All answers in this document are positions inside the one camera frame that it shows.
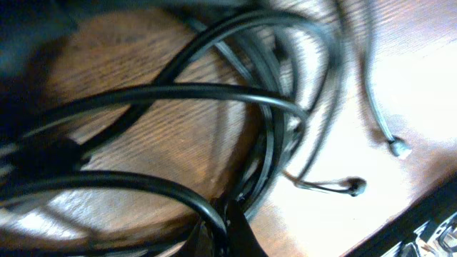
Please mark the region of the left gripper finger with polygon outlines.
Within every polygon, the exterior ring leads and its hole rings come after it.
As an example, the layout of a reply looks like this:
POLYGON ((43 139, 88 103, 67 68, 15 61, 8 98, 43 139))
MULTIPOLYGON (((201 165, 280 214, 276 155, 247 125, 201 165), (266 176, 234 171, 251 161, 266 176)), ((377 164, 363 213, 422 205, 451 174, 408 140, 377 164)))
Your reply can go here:
POLYGON ((176 255, 182 257, 268 256, 257 241, 237 201, 229 201, 225 207, 224 221, 228 232, 227 239, 216 239, 209 226, 200 220, 185 244, 176 252, 176 255))

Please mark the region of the black usb cable long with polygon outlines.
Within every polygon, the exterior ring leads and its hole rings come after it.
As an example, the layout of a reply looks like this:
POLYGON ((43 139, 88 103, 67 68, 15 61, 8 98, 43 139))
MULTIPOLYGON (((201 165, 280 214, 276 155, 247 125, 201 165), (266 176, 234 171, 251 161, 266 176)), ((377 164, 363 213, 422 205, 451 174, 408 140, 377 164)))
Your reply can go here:
POLYGON ((130 188, 146 191, 175 199, 197 212, 214 233, 225 234, 226 224, 219 213, 200 195, 189 188, 172 181, 138 173, 117 171, 76 172, 84 154, 94 150, 105 141, 113 139, 130 127, 150 105, 158 99, 212 99, 255 103, 266 109, 278 109, 283 114, 292 114, 302 124, 307 122, 309 112, 285 96, 263 89, 229 84, 178 84, 174 79, 195 55, 240 31, 255 26, 300 26, 313 32, 326 45, 328 64, 324 78, 339 84, 341 81, 341 41, 338 34, 332 34, 320 24, 303 16, 287 11, 258 10, 228 17, 202 31, 173 60, 152 84, 134 86, 117 91, 108 91, 85 99, 73 101, 64 106, 40 114, 25 125, 21 136, 33 136, 49 127, 80 116, 86 112, 104 109, 111 105, 129 105, 130 111, 121 117, 120 124, 102 131, 84 145, 74 148, 52 148, 51 162, 33 168, 36 152, 26 149, 15 150, 3 156, 3 162, 12 170, 2 178, 1 222, 29 212, 36 207, 40 198, 50 191, 75 188, 130 188), (34 170, 32 178, 26 178, 27 171, 34 170))

